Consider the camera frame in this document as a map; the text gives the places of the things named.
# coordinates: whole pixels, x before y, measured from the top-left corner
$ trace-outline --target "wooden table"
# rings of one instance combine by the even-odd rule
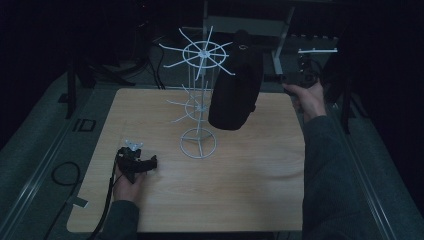
[[[116,151],[126,139],[143,142],[142,158],[158,156],[140,203],[140,232],[233,232],[300,230],[304,141],[290,98],[260,93],[256,110],[238,131],[205,122],[217,139],[204,159],[187,157],[180,136],[196,127],[185,118],[181,90],[121,89],[93,153],[67,228],[91,232],[103,211]]]

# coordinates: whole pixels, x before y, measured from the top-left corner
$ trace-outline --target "hand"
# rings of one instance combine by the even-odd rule
[[[113,197],[115,201],[126,200],[138,206],[141,200],[141,185],[146,173],[136,173],[135,182],[132,184],[124,175],[118,165],[116,165],[115,175],[117,178],[113,187]]]
[[[315,117],[327,115],[324,104],[324,90],[319,81],[310,88],[288,84],[283,84],[283,87],[297,95],[298,99],[296,99],[293,105],[298,109],[302,107],[305,123]]]

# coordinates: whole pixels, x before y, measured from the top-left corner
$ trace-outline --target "white display stand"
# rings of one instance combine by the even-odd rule
[[[211,42],[213,27],[211,27],[207,40],[193,42],[180,29],[180,33],[187,39],[188,44],[184,49],[167,47],[162,44],[164,49],[179,51],[182,54],[183,60],[180,62],[164,65],[166,68],[171,68],[180,64],[188,65],[188,86],[184,86],[184,90],[188,94],[188,99],[185,103],[169,101],[169,103],[182,105],[185,109],[185,115],[173,122],[179,122],[184,118],[191,118],[197,123],[197,127],[188,129],[181,136],[180,147],[184,154],[192,158],[206,158],[210,156],[216,149],[216,137],[213,132],[204,128],[203,122],[204,113],[208,111],[210,99],[212,96],[212,87],[208,89],[208,85],[214,85],[217,71],[223,70],[230,75],[234,75],[225,69],[222,64],[229,56],[224,47],[232,42],[219,45]]]

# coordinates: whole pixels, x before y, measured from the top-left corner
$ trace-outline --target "dark green sleeve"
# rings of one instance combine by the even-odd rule
[[[364,239],[354,173],[331,120],[312,119],[304,137],[303,239]]]
[[[113,202],[96,240],[136,240],[138,218],[139,209],[133,202]]]

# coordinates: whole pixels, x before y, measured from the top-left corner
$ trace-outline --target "long sleeve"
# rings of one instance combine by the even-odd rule
[[[365,239],[353,170],[331,120],[304,127],[303,239]]]
[[[103,231],[96,240],[136,240],[139,218],[138,207],[130,201],[112,203]]]

